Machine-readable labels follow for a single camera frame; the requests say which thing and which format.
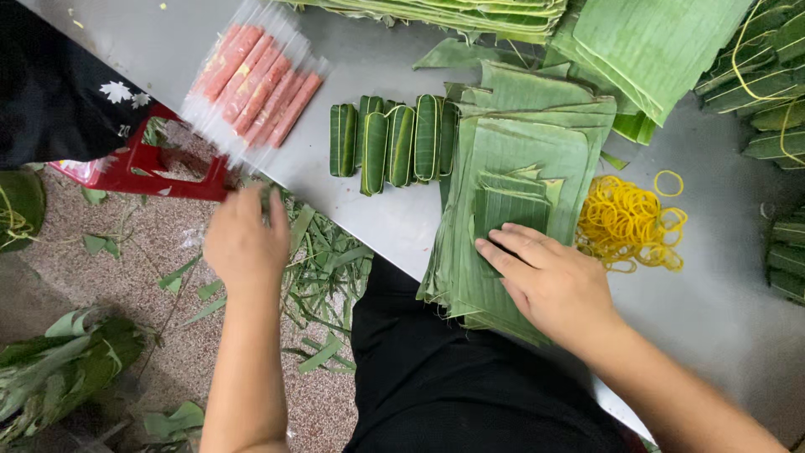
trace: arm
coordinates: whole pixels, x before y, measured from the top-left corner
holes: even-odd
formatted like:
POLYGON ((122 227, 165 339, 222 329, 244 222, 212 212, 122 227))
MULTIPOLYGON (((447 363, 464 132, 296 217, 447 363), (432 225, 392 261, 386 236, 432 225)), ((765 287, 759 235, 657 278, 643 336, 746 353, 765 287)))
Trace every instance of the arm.
POLYGON ((288 258, 288 221, 275 189, 270 227, 263 225, 260 190, 256 185, 227 197, 204 240, 204 258, 228 294, 201 436, 204 453, 287 451, 279 290, 288 258))
POLYGON ((597 260, 510 223, 489 238, 519 257, 476 241, 523 316, 623 398, 663 452, 786 451, 748 414, 626 325, 597 260))

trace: left hand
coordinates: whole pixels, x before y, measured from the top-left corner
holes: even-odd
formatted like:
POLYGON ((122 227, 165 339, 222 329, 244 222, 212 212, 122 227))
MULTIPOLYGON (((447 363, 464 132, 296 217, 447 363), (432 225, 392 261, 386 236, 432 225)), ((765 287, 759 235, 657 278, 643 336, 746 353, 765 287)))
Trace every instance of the left hand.
POLYGON ((230 294, 278 288, 288 262, 291 238, 285 206, 274 188, 270 225, 264 225, 261 190, 258 184, 231 193, 215 209, 204 238, 204 258, 230 294))

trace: pink sausage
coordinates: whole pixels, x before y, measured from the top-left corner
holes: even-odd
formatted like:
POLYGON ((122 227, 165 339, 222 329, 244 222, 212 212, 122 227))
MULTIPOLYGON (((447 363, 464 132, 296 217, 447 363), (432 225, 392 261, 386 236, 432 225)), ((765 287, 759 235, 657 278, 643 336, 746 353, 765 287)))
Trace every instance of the pink sausage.
POLYGON ((291 128, 296 124, 296 120, 302 114, 302 110, 308 105, 308 102, 313 98, 313 94, 316 93, 320 85, 321 77, 316 73, 310 73, 308 79, 302 84, 302 88, 300 88, 299 92, 294 96, 294 100, 291 101, 291 104, 288 106, 287 110, 285 110, 283 118, 279 120, 277 127, 271 132, 268 138, 268 144, 271 147, 279 148, 279 146, 283 144, 288 132, 290 132, 291 128))
POLYGON ((260 57, 262 57, 262 55, 266 52, 268 46, 271 45, 271 41, 273 40, 274 37, 270 35, 263 35, 260 38, 260 40, 254 45, 254 48, 251 50, 251 52, 249 52, 249 56, 243 60, 241 66, 237 68, 235 74, 232 75, 231 79, 229 79, 226 87, 224 87, 224 91, 221 92, 221 96, 218 97, 219 102, 223 102, 224 105, 226 105, 225 103, 228 102, 229 99, 231 99, 235 94, 237 89, 240 88, 241 83, 243 83, 243 81, 249 76, 249 73, 252 69, 254 69, 254 66, 257 64, 260 57))
POLYGON ((254 121, 254 117, 257 116, 257 113, 260 111, 263 104, 265 104, 266 99, 274 91, 280 78, 282 78, 290 67, 291 61, 285 56, 280 55, 277 57, 277 60, 271 65, 271 69, 268 70, 268 74, 260 81, 260 84, 254 90, 254 94, 252 94, 249 102, 246 103, 246 106, 243 107, 243 111, 238 115, 237 120, 235 120, 233 125, 235 135, 243 135, 246 133, 246 130, 249 129, 249 126, 251 126, 251 123, 254 121))
POLYGON ((226 100, 224 104, 224 114, 221 116, 224 121, 229 124, 235 122, 237 116, 241 114, 241 110, 243 110, 243 107, 249 102, 252 94, 254 94, 254 91, 260 84, 260 81, 265 77, 266 73, 268 73, 268 70, 277 60, 278 56, 279 50, 277 50, 275 46, 266 49, 266 52, 262 54, 257 65, 255 65, 254 69, 249 73, 249 76, 241 83, 241 86, 235 90, 232 97, 226 100))
POLYGON ((224 37, 218 40, 215 53, 213 53, 213 56, 204 66, 204 70, 201 71, 201 74, 199 74, 198 78, 196 79, 196 84, 190 89, 191 93, 195 93, 202 87, 206 86, 207 83, 209 82, 210 77, 214 76, 215 73, 218 72, 218 69, 221 68, 221 62, 219 60, 221 53, 223 53, 229 46, 229 44, 232 43, 232 39, 235 38, 235 35, 237 35, 237 33, 240 30, 241 26, 236 23, 233 23, 229 27, 229 30, 227 30, 226 33, 224 34, 224 37))
POLYGON ((221 94, 229 79, 235 74, 261 36, 262 29, 254 25, 241 29, 230 46, 221 54, 221 69, 210 79, 207 88, 204 89, 204 96, 207 99, 212 102, 218 99, 218 95, 221 94))
POLYGON ((252 143, 255 147, 261 147, 262 145, 266 144, 269 135, 271 132, 274 131, 274 128, 277 127, 277 123, 279 120, 282 119, 283 115, 285 114, 285 110, 288 109, 288 106, 291 104, 291 101, 294 100, 294 96, 299 92, 299 89, 302 88, 302 84, 307 79, 306 76, 303 74, 296 74, 294 77, 294 82, 290 88, 288 88, 288 92, 283 97, 282 102, 280 103, 279 108, 276 110, 276 113, 272 118, 269 118, 266 122, 266 125, 257 136, 254 138, 254 142, 252 143))

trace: black pants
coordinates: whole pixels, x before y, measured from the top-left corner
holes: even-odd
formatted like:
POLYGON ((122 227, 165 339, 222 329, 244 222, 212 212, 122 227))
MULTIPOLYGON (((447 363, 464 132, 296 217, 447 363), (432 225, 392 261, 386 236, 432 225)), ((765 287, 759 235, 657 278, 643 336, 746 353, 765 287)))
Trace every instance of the black pants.
POLYGON ((554 364, 444 319, 418 287, 375 256, 353 309, 358 423, 345 451, 629 451, 554 364))

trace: person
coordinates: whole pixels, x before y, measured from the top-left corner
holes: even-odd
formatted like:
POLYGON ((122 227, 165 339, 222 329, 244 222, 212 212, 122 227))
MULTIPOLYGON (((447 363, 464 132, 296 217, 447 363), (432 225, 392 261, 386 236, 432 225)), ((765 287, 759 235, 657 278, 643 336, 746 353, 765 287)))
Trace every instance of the person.
MULTIPOLYGON (((279 293, 290 233, 276 189, 264 226, 260 193, 230 195, 204 242, 228 301, 202 453, 288 451, 279 293)), ((623 321, 595 259, 514 224, 489 238, 475 246, 520 313, 583 360, 664 453, 786 451, 623 321)), ((358 421, 345 451, 638 451, 553 364, 500 334, 448 323, 437 304, 415 300, 417 286, 375 256, 353 311, 358 421)))

